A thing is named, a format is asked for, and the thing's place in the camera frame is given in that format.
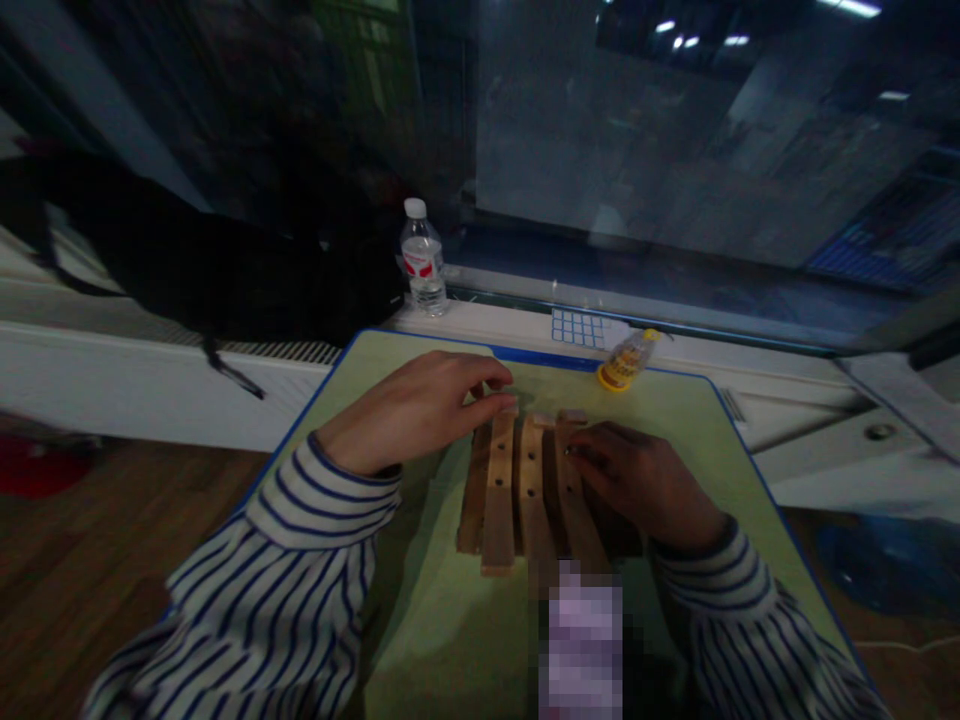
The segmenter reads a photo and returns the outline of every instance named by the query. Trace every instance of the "blue table edge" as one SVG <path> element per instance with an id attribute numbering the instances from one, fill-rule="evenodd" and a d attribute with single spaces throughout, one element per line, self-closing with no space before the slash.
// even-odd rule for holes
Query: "blue table edge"
<path id="1" fill-rule="evenodd" d="M 343 352 L 337 356 L 336 361 L 333 363 L 333 366 L 330 368 L 330 372 L 327 373 L 327 376 L 323 379 L 323 382 L 320 383 L 320 387 L 317 388 L 317 391 L 313 394 L 313 397 L 310 398 L 310 401 L 304 405 L 303 410 L 300 412 L 299 417 L 296 421 L 290 426 L 290 429 L 287 430 L 287 434 L 284 435 L 283 440 L 280 441 L 280 444 L 277 445 L 277 449 L 273 451 L 270 455 L 270 459 L 263 466 L 263 470 L 257 475 L 257 479 L 250 486 L 250 489 L 243 496 L 243 499 L 237 505 L 237 509 L 234 510 L 232 516 L 235 516 L 239 513 L 253 496 L 253 493 L 260 486 L 260 483 L 263 481 L 264 476 L 267 474 L 267 471 L 273 467 L 273 464 L 276 462 L 277 458 L 280 456 L 281 451 L 290 441 L 291 436 L 294 431 L 300 427 L 300 423 L 303 422 L 303 419 L 306 417 L 307 413 L 310 411 L 310 408 L 313 407 L 314 403 L 317 401 L 317 398 L 320 397 L 320 393 L 323 392 L 323 389 L 326 387 L 327 383 L 330 381 L 330 378 L 333 377 L 333 374 L 337 371 L 337 368 L 340 367 L 341 361 L 350 353 L 351 348 L 357 340 L 366 333 L 382 333 L 384 335 L 404 335 L 407 337 L 416 337 L 424 338 L 426 340 L 440 340 L 442 342 L 455 342 L 461 345 L 476 345 L 478 347 L 489 348 L 493 351 L 494 357 L 498 360 L 504 362 L 518 362 L 525 363 L 527 365 L 542 365 L 546 367 L 558 368 L 560 370 L 576 370 L 578 372 L 589 372 L 594 373 L 597 371 L 597 368 L 603 363 L 602 360 L 592 360 L 589 358 L 576 358 L 570 357 L 568 355 L 554 355 L 553 353 L 545 352 L 536 352 L 532 350 L 521 350 L 519 348 L 506 347 L 504 345 L 490 345 L 488 343 L 473 342 L 471 340 L 453 340 L 451 338 L 440 338 L 433 335 L 420 335 L 418 333 L 407 333 L 400 332 L 397 330 L 382 330 L 380 328 L 369 328 L 367 330 L 361 330 L 356 335 L 353 336 L 353 339 L 350 340 L 350 343 L 343 349 Z M 723 397 L 720 395 L 720 391 L 717 390 L 717 386 L 713 384 L 713 380 L 706 377 L 705 375 L 697 375 L 696 373 L 687 373 L 680 372 L 678 370 L 662 370 L 660 368 L 647 368 L 645 372 L 659 372 L 667 373 L 669 375 L 685 375 L 687 377 L 697 378 L 703 380 L 704 382 L 710 385 L 710 388 L 713 390 L 714 395 L 717 396 L 717 401 L 720 403 L 720 407 L 723 408 L 724 414 L 727 416 L 727 420 L 730 422 L 730 426 L 733 428 L 734 434 L 737 436 L 737 440 L 740 441 L 740 447 L 743 449 L 743 452 L 750 459 L 750 464 L 753 465 L 754 472 L 757 473 L 757 477 L 760 478 L 760 483 L 763 485 L 763 489 L 767 493 L 767 497 L 770 500 L 771 505 L 776 508 L 777 516 L 780 518 L 780 523 L 787 531 L 793 546 L 797 550 L 797 554 L 800 556 L 800 559 L 803 561 L 803 565 L 806 568 L 807 574 L 813 580 L 813 584 L 817 588 L 817 592 L 820 593 L 820 599 L 823 601 L 824 606 L 827 610 L 830 611 L 830 616 L 833 618 L 834 625 L 837 626 L 837 629 L 840 631 L 840 635 L 843 637 L 844 641 L 847 644 L 847 648 L 850 650 L 850 655 L 853 657 L 854 661 L 857 663 L 857 666 L 860 668 L 860 672 L 863 677 L 870 683 L 870 687 L 874 692 L 879 696 L 879 691 L 877 686 L 873 681 L 873 678 L 870 676 L 870 673 L 867 671 L 866 665 L 863 663 L 863 659 L 860 657 L 860 653 L 857 652 L 856 646 L 853 644 L 853 641 L 850 639 L 850 636 L 847 635 L 847 630 L 843 626 L 843 623 L 840 622 L 840 618 L 837 617 L 836 611 L 833 609 L 833 604 L 827 598 L 826 593 L 823 591 L 823 586 L 820 584 L 820 580 L 817 578 L 816 574 L 813 572 L 813 568 L 810 567 L 810 561 L 807 558 L 807 554 L 803 551 L 803 548 L 800 546 L 800 543 L 797 542 L 797 537 L 793 532 L 793 529 L 790 527 L 790 523 L 787 522 L 786 517 L 783 515 L 783 511 L 780 508 L 780 505 L 777 504 L 777 501 L 773 498 L 773 493 L 770 492 L 770 487 L 767 485 L 767 481 L 763 477 L 763 473 L 760 472 L 760 468 L 757 467 L 757 463 L 753 459 L 753 454 L 747 448 L 746 443 L 743 441 L 743 438 L 740 436 L 740 431 L 737 430 L 737 425 L 734 422 L 733 416 L 730 415 L 730 410 L 727 408 L 727 404 L 723 401 Z"/>

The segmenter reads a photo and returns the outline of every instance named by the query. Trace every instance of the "radiator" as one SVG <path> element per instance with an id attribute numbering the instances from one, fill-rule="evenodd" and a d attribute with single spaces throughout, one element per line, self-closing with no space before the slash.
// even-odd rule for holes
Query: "radiator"
<path id="1" fill-rule="evenodd" d="M 4 308 L 16 321 L 0 320 L 0 408 L 68 430 L 273 451 L 341 352 L 322 342 L 222 345 L 223 359 L 266 392 L 258 400 L 212 370 L 200 337 L 175 323 L 112 299 L 85 298 L 81 310 L 67 302 L 69 311 L 53 308 L 56 322 L 36 305 Z"/>

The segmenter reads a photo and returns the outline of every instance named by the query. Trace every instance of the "glass window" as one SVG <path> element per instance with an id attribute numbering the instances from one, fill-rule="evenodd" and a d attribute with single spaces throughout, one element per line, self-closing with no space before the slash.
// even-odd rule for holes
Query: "glass window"
<path id="1" fill-rule="evenodd" d="M 422 196 L 458 297 L 840 353 L 960 314 L 960 2 L 63 6 L 211 207 Z"/>

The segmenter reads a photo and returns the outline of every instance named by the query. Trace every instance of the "blue grid card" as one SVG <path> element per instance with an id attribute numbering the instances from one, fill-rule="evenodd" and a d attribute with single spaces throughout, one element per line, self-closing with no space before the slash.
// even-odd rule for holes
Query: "blue grid card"
<path id="1" fill-rule="evenodd" d="M 570 310 L 553 311 L 551 337 L 570 345 L 612 350 L 630 335 L 630 326 L 620 320 L 584 315 Z"/>

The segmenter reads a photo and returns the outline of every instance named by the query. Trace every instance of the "cable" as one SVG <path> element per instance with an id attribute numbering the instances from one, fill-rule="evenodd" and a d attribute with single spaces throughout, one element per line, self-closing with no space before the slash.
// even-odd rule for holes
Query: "cable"
<path id="1" fill-rule="evenodd" d="M 891 648 L 893 650 L 907 650 L 917 655 L 923 655 L 925 652 L 930 650 L 936 650 L 938 647 L 944 647 L 945 645 L 952 645 L 953 643 L 960 640 L 960 635 L 953 635 L 951 637 L 940 638 L 939 640 L 934 640 L 928 642 L 925 645 L 920 647 L 914 647 L 913 645 L 907 645 L 906 643 L 898 642 L 855 642 L 854 645 L 857 648 Z"/>

